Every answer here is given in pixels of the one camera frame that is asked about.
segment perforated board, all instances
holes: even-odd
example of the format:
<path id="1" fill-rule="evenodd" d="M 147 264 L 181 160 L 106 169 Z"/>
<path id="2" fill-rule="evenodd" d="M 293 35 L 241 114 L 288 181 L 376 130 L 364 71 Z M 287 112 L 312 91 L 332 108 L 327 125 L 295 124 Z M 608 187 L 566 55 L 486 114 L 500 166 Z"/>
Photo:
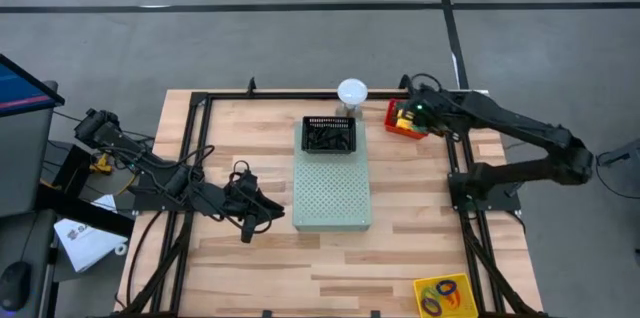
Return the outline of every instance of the perforated board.
<path id="1" fill-rule="evenodd" d="M 372 220 L 367 139 L 356 123 L 356 151 L 302 151 L 302 124 L 295 127 L 293 225 L 303 232 L 364 231 Z"/>

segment wood grain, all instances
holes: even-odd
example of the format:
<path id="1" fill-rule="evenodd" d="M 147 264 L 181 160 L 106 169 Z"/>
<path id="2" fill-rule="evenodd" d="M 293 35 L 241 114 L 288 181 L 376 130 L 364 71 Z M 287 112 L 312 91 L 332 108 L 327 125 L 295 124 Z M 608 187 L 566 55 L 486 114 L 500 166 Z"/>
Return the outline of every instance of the wood grain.
<path id="1" fill-rule="evenodd" d="M 177 158 L 191 92 L 167 92 L 156 154 Z M 382 126 L 386 104 L 363 105 L 374 207 L 370 230 L 299 234 L 291 222 L 292 128 L 305 115 L 332 115 L 337 103 L 214 102 L 207 144 L 214 144 L 216 151 L 204 162 L 207 179 L 224 184 L 233 162 L 244 159 L 259 176 L 265 194 L 285 205 L 287 215 L 250 245 L 240 242 L 231 224 L 196 215 L 180 316 L 258 316 L 271 309 L 275 316 L 369 316 L 370 310 L 381 310 L 383 315 L 413 317 L 418 316 L 414 279 L 467 271 L 460 223 L 450 207 L 446 184 L 445 142 L 431 136 L 415 141 L 386 132 Z M 474 131 L 471 140 L 476 160 L 504 162 L 499 134 Z M 151 216 L 146 213 L 136 220 L 121 299 L 131 253 Z M 155 270 L 165 220 L 163 214 L 141 249 L 134 294 Z M 490 213 L 488 220 L 498 265 L 524 300 L 541 309 L 522 228 L 506 214 Z M 164 307 L 172 279 L 170 274 Z M 485 299 L 491 307 L 487 283 Z"/>

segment white paper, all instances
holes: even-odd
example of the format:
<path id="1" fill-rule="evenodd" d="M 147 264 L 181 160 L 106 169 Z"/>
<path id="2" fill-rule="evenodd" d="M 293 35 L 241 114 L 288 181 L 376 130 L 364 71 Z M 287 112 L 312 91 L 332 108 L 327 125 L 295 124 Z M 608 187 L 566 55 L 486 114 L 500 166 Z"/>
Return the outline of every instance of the white paper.
<path id="1" fill-rule="evenodd" d="M 99 208 L 116 211 L 113 195 L 110 194 L 102 196 L 92 204 Z M 53 227 L 76 272 L 87 270 L 128 240 L 125 237 L 103 232 L 70 219 L 62 219 Z"/>

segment monitor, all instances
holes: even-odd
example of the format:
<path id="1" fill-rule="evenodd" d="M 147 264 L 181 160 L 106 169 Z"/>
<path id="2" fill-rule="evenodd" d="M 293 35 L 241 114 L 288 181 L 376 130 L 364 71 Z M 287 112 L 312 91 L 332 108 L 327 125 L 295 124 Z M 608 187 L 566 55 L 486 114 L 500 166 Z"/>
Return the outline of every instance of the monitor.
<path id="1" fill-rule="evenodd" d="M 0 117 L 63 104 L 55 91 L 0 54 Z"/>

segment concrete floor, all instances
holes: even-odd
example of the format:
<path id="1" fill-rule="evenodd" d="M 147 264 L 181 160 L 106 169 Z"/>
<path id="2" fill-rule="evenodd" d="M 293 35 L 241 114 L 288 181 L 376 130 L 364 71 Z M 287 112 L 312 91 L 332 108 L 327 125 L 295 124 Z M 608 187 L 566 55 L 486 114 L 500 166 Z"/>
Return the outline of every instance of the concrete floor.
<path id="1" fill-rule="evenodd" d="M 0 0 L 0 6 L 97 6 L 439 0 Z M 591 2 L 640 0 L 453 0 Z M 456 11 L 472 88 L 502 106 L 562 123 L 595 153 L 640 137 L 640 11 Z M 0 51 L 67 99 L 62 112 L 117 112 L 123 126 L 153 134 L 168 88 L 335 87 L 359 77 L 394 87 L 403 73 L 427 71 L 456 88 L 443 15 L 413 12 L 3 14 Z M 72 140 L 54 118 L 51 137 Z M 505 144 L 512 141 L 505 139 Z M 512 161 L 538 152 L 510 149 Z M 640 195 L 625 170 L 603 172 Z M 92 182 L 103 190 L 122 179 Z M 520 193 L 527 239 L 545 310 L 561 317 L 632 317 L 640 267 L 640 202 L 580 187 L 529 183 Z M 57 316 L 108 314 L 121 274 L 109 257 L 61 285 Z"/>

